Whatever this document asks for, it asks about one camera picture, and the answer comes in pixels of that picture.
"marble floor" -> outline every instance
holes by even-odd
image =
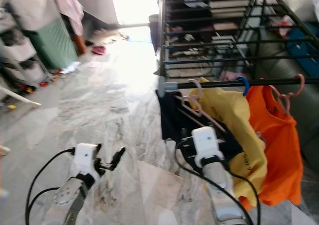
[[[35,173],[54,154],[81,142],[101,142],[103,162],[121,146],[127,151],[118,168],[90,191],[77,225],[214,224],[202,181],[180,170],[173,159],[174,144],[161,140],[152,45],[119,41],[107,46],[105,56],[88,52],[80,60],[76,72],[29,96],[40,108],[16,103],[16,110],[0,115],[1,145],[11,149],[0,161],[1,187],[10,192],[5,205],[0,204],[0,224],[24,224],[26,193]],[[33,195],[62,185],[71,164],[68,156],[54,161],[39,177]],[[318,176],[306,170],[305,202],[299,208],[287,201],[263,206],[262,224],[315,225],[318,194]],[[41,224],[51,198],[47,193],[38,199],[32,225]],[[250,214],[255,219],[256,211]]]

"pink hanger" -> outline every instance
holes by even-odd
[[[209,121],[213,122],[214,125],[216,125],[222,132],[226,133],[225,129],[220,124],[218,124],[217,121],[215,121],[212,117],[209,116],[209,114],[207,114],[205,111],[203,111],[200,103],[196,100],[196,99],[199,99],[203,93],[203,89],[202,89],[200,83],[194,79],[190,79],[189,82],[193,82],[197,86],[197,88],[198,88],[197,95],[190,95],[190,96],[183,96],[183,97],[175,96],[175,97],[177,99],[181,100],[181,104],[186,110],[188,110],[189,112],[193,113],[194,115],[196,115],[198,117],[203,115]],[[185,105],[185,101],[195,103],[197,108],[198,108],[198,111],[195,111],[192,108]]]
[[[285,94],[280,94],[279,91],[274,87],[274,86],[270,86],[276,93],[277,95],[277,101],[278,103],[280,104],[280,106],[282,107],[283,111],[285,114],[289,115],[290,116],[290,98],[291,97],[297,97],[301,94],[301,92],[303,92],[304,88],[305,88],[305,77],[302,75],[302,74],[297,74],[295,76],[295,78],[300,78],[300,88],[299,90],[296,92],[296,93],[288,93],[288,95],[285,95]],[[286,107],[284,106],[284,104],[282,103],[281,99],[285,99],[286,101]]]

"yellow shirt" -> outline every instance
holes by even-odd
[[[201,78],[200,82],[209,81]],[[243,147],[243,152],[230,161],[230,169],[233,173],[248,178],[260,193],[267,174],[265,144],[249,123],[249,105],[243,93],[224,91],[221,88],[205,88],[198,102],[212,118],[226,124]],[[234,178],[234,192],[236,197],[246,197],[251,205],[256,206],[256,198],[247,182]]]

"white wall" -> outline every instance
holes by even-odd
[[[79,0],[84,11],[107,24],[118,23],[113,0]]]

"black metal rack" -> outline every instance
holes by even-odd
[[[178,83],[184,82],[186,79],[198,78],[205,76],[214,81],[219,80],[216,75],[216,68],[220,70],[228,68],[241,68],[243,71],[249,71],[254,78],[256,64],[264,60],[272,59],[299,59],[299,58],[319,58],[317,54],[304,54],[304,55],[282,55],[276,53],[269,57],[259,56],[260,46],[263,43],[291,43],[294,45],[307,42],[314,48],[319,50],[319,40],[307,29],[307,27],[296,17],[296,15],[285,5],[282,0],[275,0],[275,4],[269,4],[266,0],[209,0],[213,4],[209,7],[194,7],[183,9],[170,9],[173,4],[185,3],[183,0],[159,1],[159,35],[160,35],[160,60],[159,60],[159,89],[162,90],[176,90],[182,88],[194,88],[192,83]],[[232,2],[227,6],[216,6],[216,2]],[[269,14],[266,13],[266,8],[274,6],[281,13]],[[212,12],[212,17],[202,18],[189,18],[189,19],[171,19],[172,13],[182,12],[200,12],[209,9]],[[294,25],[292,26],[269,26],[268,21],[271,18],[289,16]],[[250,19],[257,19],[258,26],[251,26]],[[215,29],[215,26],[209,29],[202,30],[185,30],[185,31],[172,31],[171,27],[183,24],[201,24],[203,22],[214,23],[232,23],[236,25],[234,28]],[[304,35],[300,39],[283,39],[276,40],[263,40],[262,32],[264,30],[276,30],[279,28],[298,28]],[[202,34],[208,33],[208,40],[195,41],[195,42],[170,42],[173,37],[179,37],[186,34]],[[243,35],[251,33],[254,37],[245,38]],[[254,52],[249,51],[249,46],[253,45]],[[296,84],[298,80],[295,79],[281,79],[281,80],[252,80],[251,85],[282,85]],[[306,83],[319,83],[318,78],[306,79]],[[203,83],[204,87],[215,86],[243,86],[243,82],[212,82]]]

